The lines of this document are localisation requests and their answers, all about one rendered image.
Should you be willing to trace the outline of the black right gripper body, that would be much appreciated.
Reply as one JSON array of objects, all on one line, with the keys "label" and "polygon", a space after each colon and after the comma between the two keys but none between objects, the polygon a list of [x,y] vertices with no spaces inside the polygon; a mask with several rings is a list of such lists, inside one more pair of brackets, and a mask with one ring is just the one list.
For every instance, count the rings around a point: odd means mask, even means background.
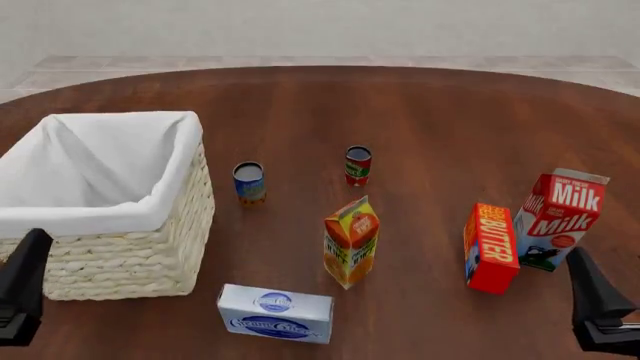
[{"label": "black right gripper body", "polygon": [[640,353],[640,323],[625,323],[636,308],[600,314],[574,311],[574,336],[585,352]]}]

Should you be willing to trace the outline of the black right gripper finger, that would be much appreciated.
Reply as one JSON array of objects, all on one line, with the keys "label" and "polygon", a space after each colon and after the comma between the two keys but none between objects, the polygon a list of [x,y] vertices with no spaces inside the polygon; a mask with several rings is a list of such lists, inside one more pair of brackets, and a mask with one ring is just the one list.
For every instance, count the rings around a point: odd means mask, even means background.
[{"label": "black right gripper finger", "polygon": [[572,294],[574,325],[623,326],[623,318],[638,310],[634,302],[616,289],[588,252],[574,248],[566,257]]}]

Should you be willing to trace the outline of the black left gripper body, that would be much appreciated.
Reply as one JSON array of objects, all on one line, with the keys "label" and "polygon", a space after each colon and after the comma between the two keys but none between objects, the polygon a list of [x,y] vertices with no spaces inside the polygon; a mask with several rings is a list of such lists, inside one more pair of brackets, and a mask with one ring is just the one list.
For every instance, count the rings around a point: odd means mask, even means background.
[{"label": "black left gripper body", "polygon": [[39,317],[0,305],[0,346],[29,346],[40,325]]}]

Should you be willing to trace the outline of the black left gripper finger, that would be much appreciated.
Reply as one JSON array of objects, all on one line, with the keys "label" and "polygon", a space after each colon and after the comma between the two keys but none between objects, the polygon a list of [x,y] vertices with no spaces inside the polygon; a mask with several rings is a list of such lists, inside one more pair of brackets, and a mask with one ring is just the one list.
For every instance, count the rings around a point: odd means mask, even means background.
[{"label": "black left gripper finger", "polygon": [[42,316],[44,272],[52,242],[44,230],[32,229],[0,267],[0,319]]}]

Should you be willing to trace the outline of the white wicker basket with liner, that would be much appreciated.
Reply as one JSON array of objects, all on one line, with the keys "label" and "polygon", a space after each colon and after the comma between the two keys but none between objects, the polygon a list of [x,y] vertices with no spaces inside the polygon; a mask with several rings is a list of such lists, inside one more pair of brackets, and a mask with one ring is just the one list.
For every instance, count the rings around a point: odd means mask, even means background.
[{"label": "white wicker basket with liner", "polygon": [[191,111],[52,114],[0,157],[0,260],[48,233],[49,299],[191,293],[214,212]]}]

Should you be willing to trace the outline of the orange juice carton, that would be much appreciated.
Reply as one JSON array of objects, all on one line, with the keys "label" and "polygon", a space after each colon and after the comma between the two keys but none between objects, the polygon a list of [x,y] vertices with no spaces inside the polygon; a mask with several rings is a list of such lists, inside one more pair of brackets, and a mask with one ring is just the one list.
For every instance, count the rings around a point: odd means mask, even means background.
[{"label": "orange juice carton", "polygon": [[379,230],[379,218],[367,196],[324,219],[324,267],[345,290],[373,268]]}]

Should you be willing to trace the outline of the red and white milk carton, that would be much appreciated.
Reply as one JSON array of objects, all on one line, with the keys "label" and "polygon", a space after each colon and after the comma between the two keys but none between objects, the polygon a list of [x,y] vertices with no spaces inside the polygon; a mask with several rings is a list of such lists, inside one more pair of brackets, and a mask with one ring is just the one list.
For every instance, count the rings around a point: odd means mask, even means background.
[{"label": "red and white milk carton", "polygon": [[600,217],[609,181],[563,168],[541,174],[513,220],[519,263],[555,271]]}]

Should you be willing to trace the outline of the red butter box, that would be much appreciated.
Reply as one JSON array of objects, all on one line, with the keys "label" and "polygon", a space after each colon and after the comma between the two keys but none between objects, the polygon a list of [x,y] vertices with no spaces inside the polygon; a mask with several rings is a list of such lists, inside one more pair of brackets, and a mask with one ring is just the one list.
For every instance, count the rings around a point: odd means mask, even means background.
[{"label": "red butter box", "polygon": [[475,203],[463,243],[467,286],[494,295],[505,293],[520,269],[509,209]]}]

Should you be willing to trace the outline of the blue and orange tin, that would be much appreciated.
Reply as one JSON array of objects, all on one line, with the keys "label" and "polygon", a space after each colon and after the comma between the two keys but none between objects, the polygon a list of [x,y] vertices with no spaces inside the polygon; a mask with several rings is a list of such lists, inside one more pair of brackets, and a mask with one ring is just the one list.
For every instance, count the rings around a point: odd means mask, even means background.
[{"label": "blue and orange tin", "polygon": [[233,170],[233,180],[238,200],[243,206],[265,202],[266,187],[261,164],[255,161],[237,164]]}]

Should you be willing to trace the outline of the white cream cheese box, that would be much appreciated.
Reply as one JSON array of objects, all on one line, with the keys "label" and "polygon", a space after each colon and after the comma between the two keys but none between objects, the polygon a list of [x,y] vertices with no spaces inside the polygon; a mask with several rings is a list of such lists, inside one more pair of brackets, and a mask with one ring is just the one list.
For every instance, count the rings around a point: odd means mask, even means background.
[{"label": "white cream cheese box", "polygon": [[231,333],[314,344],[330,342],[334,308],[330,296],[224,284],[217,307]]}]

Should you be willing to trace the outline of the red and green tin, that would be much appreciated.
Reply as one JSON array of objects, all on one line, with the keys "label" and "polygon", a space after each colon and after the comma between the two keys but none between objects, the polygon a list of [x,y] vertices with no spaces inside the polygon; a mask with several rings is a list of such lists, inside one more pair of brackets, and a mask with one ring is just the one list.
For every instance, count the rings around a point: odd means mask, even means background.
[{"label": "red and green tin", "polygon": [[372,154],[365,146],[350,146],[345,154],[345,180],[350,186],[367,185]]}]

